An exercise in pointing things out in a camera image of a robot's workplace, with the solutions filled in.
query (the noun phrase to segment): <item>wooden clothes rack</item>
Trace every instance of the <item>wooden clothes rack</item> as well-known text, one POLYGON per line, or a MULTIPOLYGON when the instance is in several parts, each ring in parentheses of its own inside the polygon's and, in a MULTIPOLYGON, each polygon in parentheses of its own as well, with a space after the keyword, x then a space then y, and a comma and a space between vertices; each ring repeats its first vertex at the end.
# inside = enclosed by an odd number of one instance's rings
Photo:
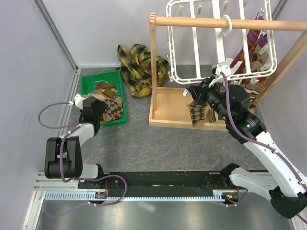
MULTIPOLYGON (((149 125, 161 127, 195 128, 207 130, 224 130, 225 122, 216 121, 209 123, 202 121, 192 126, 189 109, 186 106, 192 102, 190 95, 183 96, 184 89, 157 87, 156 78, 156 26, 184 26, 184 27, 206 27, 206 28, 228 28, 226 19, 211 18, 181 18, 181 17, 159 17, 155 12, 150 13, 150 43, 151 43, 151 65, 152 65, 152 100, 149 113, 149 125)), ((304 31, 289 52, 277 66, 276 71, 267 79, 264 90, 257 96, 258 103, 268 94, 273 86, 290 69, 296 60, 307 49, 307 22, 287 21, 260 21, 260 20, 232 20, 233 29, 258 29, 258 30, 283 30, 304 31)))

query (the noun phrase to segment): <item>green plastic basket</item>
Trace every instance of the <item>green plastic basket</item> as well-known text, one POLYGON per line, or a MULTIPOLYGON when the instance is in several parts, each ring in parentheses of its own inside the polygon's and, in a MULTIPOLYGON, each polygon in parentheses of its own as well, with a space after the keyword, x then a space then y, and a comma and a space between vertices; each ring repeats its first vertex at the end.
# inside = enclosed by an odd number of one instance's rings
POLYGON ((97 73, 97 74, 86 75, 86 76, 81 77, 81 94, 92 93, 97 83, 105 82, 105 81, 115 84, 115 88, 116 90, 118 90, 119 96, 122 99, 124 111, 120 114, 121 117, 119 117, 118 119, 114 121, 108 121, 108 122, 102 123, 100 124, 100 127, 108 127, 108 126, 124 124, 127 121, 127 110, 126 110, 123 86, 121 84, 119 70, 113 70, 109 72, 97 73))

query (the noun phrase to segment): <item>white plastic drying rack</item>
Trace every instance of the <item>white plastic drying rack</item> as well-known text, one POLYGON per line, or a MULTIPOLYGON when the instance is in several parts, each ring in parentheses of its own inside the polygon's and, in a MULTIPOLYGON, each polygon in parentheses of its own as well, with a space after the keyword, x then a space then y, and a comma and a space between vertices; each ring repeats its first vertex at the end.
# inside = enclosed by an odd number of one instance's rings
MULTIPOLYGON (((179 17, 182 14, 183 8, 186 5, 189 5, 191 18, 195 18, 194 12, 194 3, 197 2, 199 4, 197 9, 197 14, 201 13, 201 3, 204 1, 211 1, 213 7, 213 18, 220 19, 220 5, 219 0, 171 0, 166 6, 166 16, 172 17, 171 9, 174 5, 180 5, 179 7, 179 17)), ((247 0, 238 0, 239 1, 239 9, 240 9, 240 19, 245 19, 244 15, 244 6, 247 4, 247 0)), ((265 18, 265 20, 272 20, 271 14, 271 5, 270 0, 264 0, 264 9, 261 9, 261 15, 265 18)), ((226 10, 229 4, 228 0, 224 0, 223 3, 223 11, 226 10)), ((228 22, 228 30, 226 33, 222 31, 220 28, 215 28, 215 39, 216 39, 216 53, 217 53, 217 61, 218 63, 225 62, 225 53, 224 53, 224 45, 223 45, 223 37, 227 37, 232 31, 232 23, 231 19, 228 15, 224 15, 222 18, 225 18, 228 22)), ((166 40, 169 47, 169 56, 168 61, 171 67, 171 71, 169 72, 170 80, 175 81, 178 84, 193 84, 193 83, 200 83, 206 77, 201 76, 200 70, 200 58, 199 58, 199 48, 198 48, 198 41, 197 41, 197 33, 196 27, 192 27, 193 32, 193 43, 194 43, 194 55, 195 55, 195 66, 196 66, 196 77, 189 78, 189 79, 182 79, 177 75, 177 68, 176 68, 176 55, 175 55, 175 43, 174 43, 174 36, 173 36, 173 27, 166 26, 168 35, 166 36, 166 40)), ((272 75, 276 68, 277 68, 277 60, 276 60, 276 51, 275 51, 275 43, 274 43, 274 36, 273 31, 266 31, 268 44, 262 49, 268 50, 269 59, 267 63, 261 68, 261 72, 251 72, 250 69, 250 60, 248 54, 248 42, 247 42, 247 32, 246 29, 242 29, 242 38, 243 38, 243 51, 245 57, 245 67, 246 73, 243 74, 234 74, 228 77, 229 80, 241 80, 241 79, 253 79, 252 82, 256 83, 256 78, 259 77, 268 77, 272 75)))

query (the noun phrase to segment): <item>clothes peg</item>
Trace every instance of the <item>clothes peg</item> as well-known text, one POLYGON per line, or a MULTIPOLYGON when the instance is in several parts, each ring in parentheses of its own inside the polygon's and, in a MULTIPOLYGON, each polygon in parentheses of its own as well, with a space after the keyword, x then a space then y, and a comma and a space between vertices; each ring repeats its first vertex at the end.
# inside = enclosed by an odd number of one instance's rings
POLYGON ((258 38, 260 38, 261 36, 265 36, 266 34, 267 34, 266 30, 261 30, 258 38))
POLYGON ((260 70, 261 70, 261 71, 264 71, 264 70, 266 70, 266 69, 269 69, 270 67, 271 67, 271 64, 268 63, 268 64, 265 64, 264 66, 262 66, 262 67, 260 68, 260 70))
POLYGON ((268 45, 265 45, 260 51, 259 54, 262 55, 265 51, 267 51, 267 49, 269 48, 268 45))
POLYGON ((231 85, 238 85, 239 82, 238 82, 237 80, 232 80, 232 81, 230 82, 230 84, 231 84, 231 85))
POLYGON ((173 81, 174 81, 174 78, 173 78, 173 76, 171 75, 171 71, 168 72, 168 77, 169 77, 169 81, 170 81, 170 82, 173 82, 173 81))
POLYGON ((181 17, 181 15, 183 13, 183 8, 184 8, 183 5, 179 6, 179 17, 181 17))
POLYGON ((252 78, 252 79, 250 79, 250 83, 251 83, 252 85, 257 84, 258 82, 259 82, 259 80, 258 80, 257 78, 252 78))
POLYGON ((188 94, 188 92, 189 91, 187 89, 185 89, 184 92, 182 93, 182 95, 185 97, 188 94))
POLYGON ((243 0, 243 6, 245 6, 248 2, 249 0, 243 0))
POLYGON ((229 1, 228 1, 228 0, 224 0, 224 2, 223 2, 223 8, 222 8, 222 11, 226 11, 226 10, 227 10, 228 5, 229 5, 229 1))
POLYGON ((197 14, 201 14, 202 6, 199 4, 197 8, 197 14))
POLYGON ((260 8, 260 12, 259 13, 260 13, 260 16, 264 16, 264 9, 262 7, 260 8))

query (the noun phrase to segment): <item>yellow plaid cloth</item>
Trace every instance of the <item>yellow plaid cloth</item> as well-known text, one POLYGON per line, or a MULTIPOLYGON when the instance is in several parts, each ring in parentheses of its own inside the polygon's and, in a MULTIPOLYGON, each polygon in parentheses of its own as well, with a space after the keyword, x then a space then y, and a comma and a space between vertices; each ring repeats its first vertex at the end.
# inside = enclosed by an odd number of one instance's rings
MULTIPOLYGON (((151 56, 147 46, 135 44, 129 52, 118 46, 121 61, 120 73, 128 84, 133 97, 145 97, 152 93, 151 56)), ((168 80, 168 61, 157 57, 157 86, 168 80)))

